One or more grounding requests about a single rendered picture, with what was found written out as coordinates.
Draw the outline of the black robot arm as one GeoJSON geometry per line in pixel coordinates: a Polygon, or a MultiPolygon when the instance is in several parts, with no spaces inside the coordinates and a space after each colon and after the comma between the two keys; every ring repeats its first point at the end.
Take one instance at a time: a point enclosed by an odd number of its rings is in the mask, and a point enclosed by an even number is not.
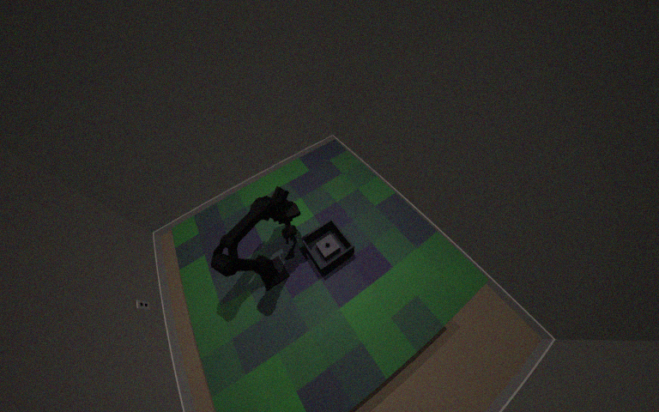
{"type": "MultiPolygon", "coordinates": [[[[258,197],[251,205],[250,212],[227,235],[222,236],[220,244],[214,250],[211,267],[224,276],[233,276],[241,270],[254,270],[267,283],[271,283],[278,276],[273,261],[264,255],[258,255],[257,259],[238,258],[237,248],[239,242],[259,221],[269,221],[269,218],[277,220],[281,216],[279,205],[284,204],[288,193],[277,186],[272,197],[258,197]],[[225,247],[228,248],[228,255],[222,254],[225,247]]],[[[288,221],[300,215],[296,203],[291,201],[287,202],[287,207],[283,211],[288,221]]]]}

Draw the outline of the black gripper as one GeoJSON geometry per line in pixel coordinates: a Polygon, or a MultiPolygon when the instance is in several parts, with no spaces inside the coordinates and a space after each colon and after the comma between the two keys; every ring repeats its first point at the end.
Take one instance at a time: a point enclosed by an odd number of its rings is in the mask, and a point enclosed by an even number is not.
{"type": "Polygon", "coordinates": [[[298,231],[298,230],[296,229],[296,226],[291,225],[291,224],[290,224],[290,221],[288,221],[288,220],[285,218],[285,212],[283,211],[283,209],[286,209],[286,207],[287,207],[287,202],[288,202],[288,200],[286,199],[283,205],[279,205],[279,208],[281,208],[281,216],[280,216],[277,220],[274,220],[274,222],[277,222],[277,221],[278,221],[278,223],[279,223],[280,225],[281,225],[282,223],[285,223],[285,227],[286,227],[286,228],[284,228],[284,229],[281,230],[281,232],[282,232],[282,236],[283,236],[284,239],[288,239],[288,238],[294,236],[294,235],[297,233],[297,231],[298,231]]]}

